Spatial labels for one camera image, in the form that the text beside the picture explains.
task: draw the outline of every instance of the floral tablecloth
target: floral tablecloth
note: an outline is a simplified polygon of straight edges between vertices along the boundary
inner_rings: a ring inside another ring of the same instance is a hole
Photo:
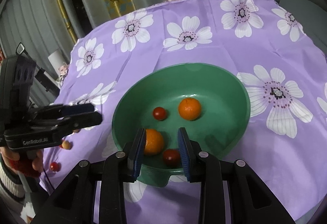
[[[181,0],[109,21],[78,41],[57,103],[92,102],[101,125],[71,135],[71,150],[45,150],[54,186],[82,159],[116,151],[115,107],[158,69],[202,62],[229,70],[251,100],[248,128],[225,160],[245,160],[296,220],[327,193],[327,64],[293,15],[274,0]],[[45,176],[42,185],[48,188]],[[125,185],[129,224],[197,223],[199,185],[174,176],[165,188]],[[99,211],[97,191],[95,217]]]

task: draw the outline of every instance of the cherry tomato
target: cherry tomato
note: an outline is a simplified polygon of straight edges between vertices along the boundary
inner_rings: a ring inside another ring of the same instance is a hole
[[[167,118],[167,112],[162,107],[156,107],[152,112],[153,117],[158,121],[163,121]]]
[[[60,171],[60,165],[57,162],[51,162],[50,170],[52,171]]]
[[[167,149],[162,154],[163,162],[171,168],[180,166],[180,154],[176,149]]]

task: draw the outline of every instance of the orange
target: orange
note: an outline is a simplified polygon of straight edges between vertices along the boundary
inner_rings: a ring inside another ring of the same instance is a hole
[[[186,98],[178,105],[179,115],[188,121],[193,121],[201,114],[201,104],[197,99]]]
[[[159,154],[164,146],[164,138],[160,132],[155,129],[146,129],[147,142],[145,144],[144,155],[153,156]]]

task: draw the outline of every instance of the green bowl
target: green bowl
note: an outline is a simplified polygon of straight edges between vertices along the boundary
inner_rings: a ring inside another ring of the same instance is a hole
[[[194,121],[179,116],[178,105],[186,97],[199,100],[200,117]],[[164,121],[152,116],[156,107],[168,112]],[[117,105],[112,135],[119,150],[133,141],[138,128],[153,128],[165,139],[165,149],[178,148],[177,130],[185,127],[191,140],[219,159],[228,154],[245,132],[250,118],[250,99],[243,84],[217,66],[188,63],[167,67],[141,79]],[[138,180],[152,186],[166,186],[171,175],[184,174],[162,161],[162,153],[144,156]]]

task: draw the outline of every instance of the flower center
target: flower center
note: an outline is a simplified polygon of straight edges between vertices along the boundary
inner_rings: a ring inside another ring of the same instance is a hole
[[[178,36],[178,44],[186,44],[191,41],[197,40],[198,36],[195,32],[185,31],[179,34]]]
[[[278,87],[271,87],[270,95],[275,96],[276,99],[285,98],[284,92]]]
[[[194,39],[194,38],[191,37],[191,36],[184,36],[183,41],[184,41],[184,42],[190,42],[190,41],[192,41],[193,39]]]
[[[285,18],[286,18],[287,24],[291,27],[294,27],[298,24],[295,17],[290,13],[286,13]]]
[[[91,101],[88,98],[86,98],[86,99],[82,99],[82,100],[78,101],[76,103],[76,105],[87,104],[87,103],[90,103],[90,102]]]
[[[141,23],[139,20],[132,20],[126,23],[124,35],[127,37],[134,37],[140,30]]]
[[[274,108],[282,108],[290,107],[292,104],[293,98],[289,94],[289,90],[282,86],[280,82],[270,81],[264,83],[264,94],[263,98],[268,100]]]
[[[127,27],[128,32],[132,32],[132,31],[134,31],[134,29],[135,29],[135,25],[134,25],[134,24],[130,24],[130,25]]]
[[[88,50],[84,56],[84,64],[86,66],[90,65],[94,61],[94,51]]]
[[[249,8],[244,2],[240,2],[235,6],[234,19],[236,19],[237,23],[245,23],[249,20],[249,17]]]
[[[245,17],[245,10],[244,10],[244,8],[241,8],[240,10],[238,10],[238,16],[241,17],[241,18]]]

